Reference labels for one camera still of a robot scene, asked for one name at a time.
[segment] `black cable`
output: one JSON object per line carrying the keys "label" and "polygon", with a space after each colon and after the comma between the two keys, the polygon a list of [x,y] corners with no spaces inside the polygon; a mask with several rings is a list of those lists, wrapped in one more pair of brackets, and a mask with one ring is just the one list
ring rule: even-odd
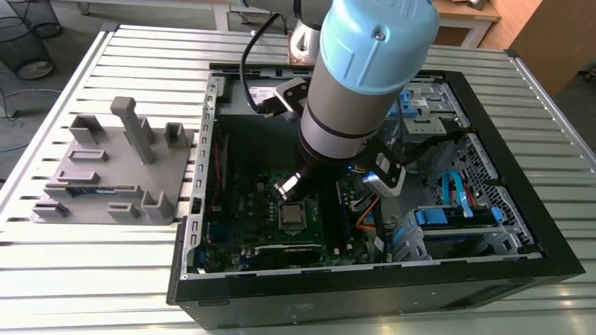
{"label": "black cable", "polygon": [[83,10],[82,15],[90,15],[90,10],[91,10],[91,2],[87,3],[87,8]]}
{"label": "black cable", "polygon": [[289,36],[289,17],[282,15],[283,21],[283,34]]}
{"label": "black cable", "polygon": [[374,195],[375,195],[374,192],[367,194],[361,200],[358,200],[358,202],[354,204],[354,207],[355,208],[361,207],[367,201],[370,201],[373,199]]}
{"label": "black cable", "polygon": [[17,151],[17,150],[21,150],[21,149],[23,149],[23,148],[27,148],[29,145],[30,145],[30,143],[23,144],[23,145],[21,145],[19,147],[15,147],[15,148],[3,149],[3,150],[0,150],[0,154],[3,154],[5,152],[11,152],[11,151]]}
{"label": "black cable", "polygon": [[27,2],[26,13],[23,14],[23,18],[25,18],[25,19],[30,19],[30,18],[27,17],[27,14],[30,13],[30,6],[31,6],[31,1]]}
{"label": "black cable", "polygon": [[398,98],[398,142],[403,142],[403,113],[402,113],[402,97]]}
{"label": "black cable", "polygon": [[17,116],[15,117],[10,117],[9,116],[7,95],[5,94],[5,89],[2,89],[2,87],[0,87],[0,94],[2,94],[2,106],[5,108],[5,116],[6,116],[6,118],[7,118],[7,120],[10,122],[15,122],[19,119],[19,117],[17,117]]}
{"label": "black cable", "polygon": [[246,46],[243,58],[241,59],[241,82],[243,83],[245,87],[245,96],[249,101],[249,105],[257,112],[259,112],[259,107],[258,104],[255,103],[255,99],[253,98],[251,91],[249,89],[249,84],[246,82],[246,60],[249,58],[249,54],[251,53],[253,47],[255,46],[259,38],[263,36],[265,32],[267,31],[267,28],[270,28],[271,24],[279,17],[281,14],[274,14],[267,20],[267,22],[263,24],[263,27],[259,29],[258,33],[251,39],[251,42],[249,42],[249,45]]}
{"label": "black cable", "polygon": [[295,16],[302,21],[302,0],[295,0]]}

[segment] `black wire mesh trash bin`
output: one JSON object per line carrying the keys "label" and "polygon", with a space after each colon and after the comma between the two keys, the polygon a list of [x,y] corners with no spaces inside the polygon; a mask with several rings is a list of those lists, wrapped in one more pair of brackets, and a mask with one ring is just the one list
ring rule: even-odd
{"label": "black wire mesh trash bin", "polygon": [[0,17],[0,60],[26,80],[47,76],[55,69],[45,43],[34,34],[34,23],[21,17]]}
{"label": "black wire mesh trash bin", "polygon": [[6,0],[19,17],[35,24],[34,32],[41,38],[54,37],[63,32],[50,0]]}

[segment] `wooden desk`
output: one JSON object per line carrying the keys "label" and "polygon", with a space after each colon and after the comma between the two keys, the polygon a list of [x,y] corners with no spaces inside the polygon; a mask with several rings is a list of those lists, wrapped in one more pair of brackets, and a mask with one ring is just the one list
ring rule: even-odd
{"label": "wooden desk", "polygon": [[487,3],[483,10],[475,10],[465,2],[457,3],[451,0],[433,2],[441,15],[441,29],[435,44],[478,47],[493,23],[502,19],[491,3]]}
{"label": "wooden desk", "polygon": [[[478,47],[491,24],[502,19],[493,5],[489,3],[483,10],[475,10],[466,3],[454,3],[451,0],[434,0],[434,5],[441,14],[441,31],[435,44]],[[267,13],[257,8],[214,4],[215,28],[219,31],[231,30],[230,12]]]}

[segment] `light blue robot joint cap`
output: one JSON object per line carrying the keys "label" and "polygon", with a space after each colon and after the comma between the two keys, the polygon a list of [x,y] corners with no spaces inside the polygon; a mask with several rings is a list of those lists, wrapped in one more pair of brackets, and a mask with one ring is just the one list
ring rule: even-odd
{"label": "light blue robot joint cap", "polygon": [[417,76],[439,32],[431,0],[335,0],[322,30],[322,57],[335,80],[389,94]]}

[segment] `metal table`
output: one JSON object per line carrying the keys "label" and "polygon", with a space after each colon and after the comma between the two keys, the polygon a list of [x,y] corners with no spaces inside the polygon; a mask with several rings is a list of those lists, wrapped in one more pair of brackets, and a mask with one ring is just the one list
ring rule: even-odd
{"label": "metal table", "polygon": [[[166,304],[175,225],[41,225],[30,216],[73,140],[66,129],[73,118],[91,113],[103,125],[119,124],[110,102],[134,96],[153,126],[177,121],[199,130],[209,64],[238,62],[249,40],[245,33],[193,29],[121,26],[101,32],[0,192],[0,332],[205,332]],[[286,44],[285,36],[266,36],[250,61],[285,64]],[[478,310],[245,329],[243,334],[594,333],[595,155],[523,63],[505,52],[437,47],[425,67],[467,75],[589,273]],[[189,195],[186,183],[181,198]],[[178,215],[187,209],[181,201]]]}

